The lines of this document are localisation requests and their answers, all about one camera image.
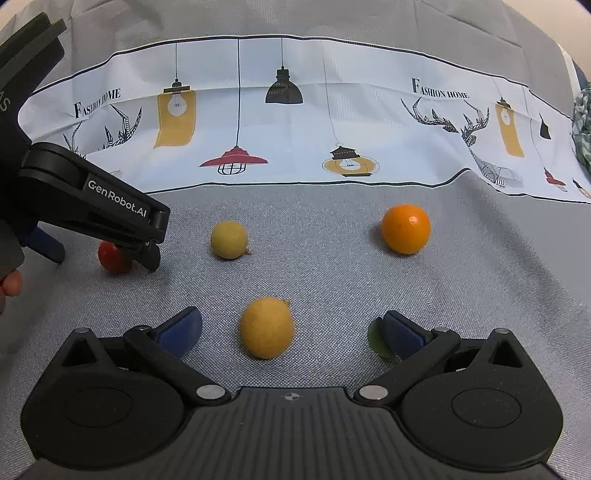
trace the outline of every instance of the red tomato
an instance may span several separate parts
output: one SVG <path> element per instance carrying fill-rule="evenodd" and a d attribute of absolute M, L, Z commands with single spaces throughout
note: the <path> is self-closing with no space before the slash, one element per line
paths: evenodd
<path fill-rule="evenodd" d="M 102 241 L 100 243 L 98 256 L 100 264 L 110 274 L 118 275 L 131 270 L 131 259 L 124 256 L 111 242 Z"/>

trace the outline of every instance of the plaid cloth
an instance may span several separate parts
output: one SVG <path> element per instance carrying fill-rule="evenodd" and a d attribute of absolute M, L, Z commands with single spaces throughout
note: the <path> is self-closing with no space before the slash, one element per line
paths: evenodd
<path fill-rule="evenodd" d="M 591 173 L 591 82 L 574 100 L 573 140 L 578 161 Z"/>

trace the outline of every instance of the yellow fruit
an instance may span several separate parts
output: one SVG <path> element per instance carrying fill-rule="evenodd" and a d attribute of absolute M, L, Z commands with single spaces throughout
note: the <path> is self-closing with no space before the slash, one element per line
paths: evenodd
<path fill-rule="evenodd" d="M 382 219 L 382 236 L 388 246 L 403 255 L 412 255 L 429 241 L 429 216 L 417 205 L 396 205 Z"/>
<path fill-rule="evenodd" d="M 294 337 L 294 321 L 286 302 L 262 297 L 242 313 L 240 336 L 244 348 L 258 358 L 275 358 Z"/>
<path fill-rule="evenodd" d="M 240 223 L 224 220 L 213 227 L 211 243 L 213 253 L 232 260 L 246 253 L 248 235 Z"/>

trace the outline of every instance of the black border line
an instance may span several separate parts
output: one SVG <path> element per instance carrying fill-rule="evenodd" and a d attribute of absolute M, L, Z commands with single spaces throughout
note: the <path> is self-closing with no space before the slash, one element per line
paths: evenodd
<path fill-rule="evenodd" d="M 440 59 L 438 57 L 435 57 L 433 55 L 429 55 L 427 53 L 423 53 L 423 52 L 419 52 L 419 51 L 414 51 L 414 50 L 406 50 L 404 48 L 395 48 L 395 47 L 388 47 L 385 45 L 378 45 L 378 44 L 372 44 L 372 43 L 364 43 L 364 42 L 360 42 L 360 41 L 355 41 L 355 40 L 344 40 L 342 38 L 333 38 L 333 37 L 299 37 L 297 35 L 279 35 L 279 34 L 273 34 L 273 35 L 269 35 L 269 34 L 257 34 L 257 35 L 213 35 L 211 37 L 192 37 L 192 38 L 181 38 L 181 39 L 177 39 L 177 40 L 163 40 L 163 41 L 159 41 L 159 42 L 154 42 L 154 43 L 149 43 L 147 45 L 143 45 L 140 47 L 135 47 L 135 48 L 130 48 L 129 50 L 121 50 L 121 51 L 116 51 L 114 53 L 111 54 L 111 56 L 109 56 L 109 58 L 107 58 L 105 61 L 98 63 L 92 67 L 88 67 L 86 69 L 83 70 L 79 70 L 78 72 L 64 77 L 60 80 L 56 80 L 55 82 L 49 83 L 47 85 L 45 85 L 44 87 L 41 87 L 37 90 L 35 90 L 31 96 L 36 95 L 44 90 L 47 90 L 50 87 L 53 87 L 54 85 L 57 85 L 59 83 L 63 83 L 66 82 L 68 80 L 72 80 L 75 77 L 78 77 L 78 75 L 82 75 L 83 73 L 87 73 L 90 72 L 91 70 L 96 70 L 97 68 L 100 68 L 104 65 L 106 65 L 107 63 L 110 62 L 110 60 L 116 56 L 119 55 L 125 55 L 128 53 L 134 53 L 136 51 L 141 51 L 141 50 L 147 50 L 148 48 L 153 48 L 153 47 L 160 47 L 163 45 L 170 45 L 172 43 L 188 43 L 188 42 L 196 42 L 196 41 L 207 41 L 207 40 L 234 40 L 234 39 L 240 39 L 240 40 L 244 40 L 244 39 L 249 39 L 249 38 L 291 38 L 293 40 L 330 40 L 330 41 L 335 41 L 338 43 L 345 43 L 345 44 L 350 44 L 350 45 L 358 45 L 361 47 L 370 47 L 370 48 L 378 48 L 380 50 L 388 50 L 388 51 L 399 51 L 402 53 L 409 53 L 412 55 L 418 55 L 421 57 L 425 57 L 427 59 L 431 59 L 431 60 L 435 60 L 435 61 L 440 61 L 442 63 L 446 63 L 447 65 L 451 65 L 452 67 L 456 67 L 462 70 L 466 70 L 468 72 L 474 72 L 474 73 L 478 73 L 480 75 L 486 75 L 488 77 L 495 77 L 495 78 L 499 78 L 499 79 L 504 79 L 507 82 L 513 83 L 514 85 L 520 85 L 522 87 L 525 87 L 528 89 L 528 91 L 534 96 L 536 97 L 538 100 L 544 102 L 546 105 L 548 105 L 551 109 L 555 110 L 556 112 L 558 112 L 560 115 L 562 115 L 565 118 L 568 118 L 569 120 L 572 120 L 572 118 L 569 115 L 566 115 L 565 113 L 562 113 L 560 110 L 558 110 L 556 107 L 554 107 L 553 105 L 549 104 L 548 102 L 546 102 L 546 100 L 544 100 L 543 98 L 537 96 L 534 92 L 532 92 L 530 90 L 530 87 L 528 85 L 526 85 L 525 83 L 521 83 L 521 82 L 517 82 L 515 80 L 509 80 L 507 77 L 503 76 L 503 75 L 497 75 L 494 73 L 486 73 L 486 72 L 481 72 L 480 70 L 475 70 L 475 69 L 471 69 L 470 67 L 464 67 L 461 65 L 458 65 L 456 63 L 453 63 L 451 61 L 448 60 L 444 60 L 444 59 Z"/>
<path fill-rule="evenodd" d="M 430 185 L 428 183 L 419 183 L 416 181 L 401 181 L 398 183 L 393 183 L 389 181 L 380 181 L 377 183 L 367 183 L 364 181 L 357 181 L 357 180 L 341 180 L 341 181 L 287 181 L 287 182 L 265 182 L 265 183 L 221 183 L 216 181 L 207 181 L 205 183 L 197 183 L 195 185 L 187 185 L 185 187 L 176 187 L 172 189 L 164 189 L 164 190 L 154 190 L 153 192 L 145 192 L 146 195 L 157 195 L 160 193 L 170 193 L 170 192 L 180 192 L 182 190 L 190 190 L 196 189 L 199 187 L 206 187 L 206 186 L 218 186 L 218 187 L 257 187 L 257 186 L 283 186 L 283 185 L 365 185 L 367 187 L 405 187 L 405 186 L 413 186 L 413 187 L 426 187 L 428 189 L 436 189 L 438 187 L 443 187 L 445 185 L 449 185 L 454 180 L 456 180 L 460 175 L 463 173 L 471 171 L 472 173 L 476 174 L 471 168 L 463 168 L 459 172 L 457 172 L 453 177 L 450 179 L 442 182 Z M 581 203 L 583 205 L 590 205 L 588 202 L 583 200 L 563 200 L 563 199 L 555 199 L 550 197 L 538 197 L 536 195 L 531 195 L 529 193 L 505 193 L 500 190 L 497 190 L 488 182 L 485 182 L 491 189 L 495 192 L 498 192 L 503 195 L 507 195 L 508 197 L 530 197 L 537 200 L 550 200 L 552 202 L 563 202 L 563 203 Z"/>

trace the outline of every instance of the human hand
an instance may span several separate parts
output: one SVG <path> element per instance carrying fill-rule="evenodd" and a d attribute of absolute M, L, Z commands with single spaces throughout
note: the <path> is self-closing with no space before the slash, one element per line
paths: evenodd
<path fill-rule="evenodd" d="M 0 314 L 6 307 L 6 297 L 16 297 L 21 294 L 22 275 L 18 270 L 10 272 L 2 282 L 0 282 Z"/>

